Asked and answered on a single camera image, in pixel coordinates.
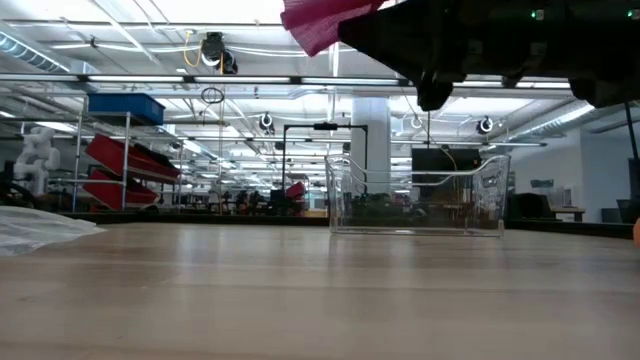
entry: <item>wooden table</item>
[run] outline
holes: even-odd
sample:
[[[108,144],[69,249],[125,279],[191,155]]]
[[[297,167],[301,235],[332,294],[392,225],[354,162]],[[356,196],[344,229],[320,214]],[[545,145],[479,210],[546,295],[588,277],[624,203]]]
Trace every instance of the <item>wooden table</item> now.
[[[582,222],[582,215],[587,212],[585,209],[576,207],[552,207],[551,212],[554,216],[557,214],[573,214],[575,222]]]
[[[130,224],[0,258],[0,359],[638,359],[631,241]]]

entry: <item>transparent container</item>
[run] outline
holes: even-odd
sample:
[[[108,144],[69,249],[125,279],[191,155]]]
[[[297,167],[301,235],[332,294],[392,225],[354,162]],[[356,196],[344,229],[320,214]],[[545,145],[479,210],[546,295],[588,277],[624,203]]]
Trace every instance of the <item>transparent container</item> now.
[[[331,232],[501,237],[509,156],[472,171],[367,171],[326,158]]]

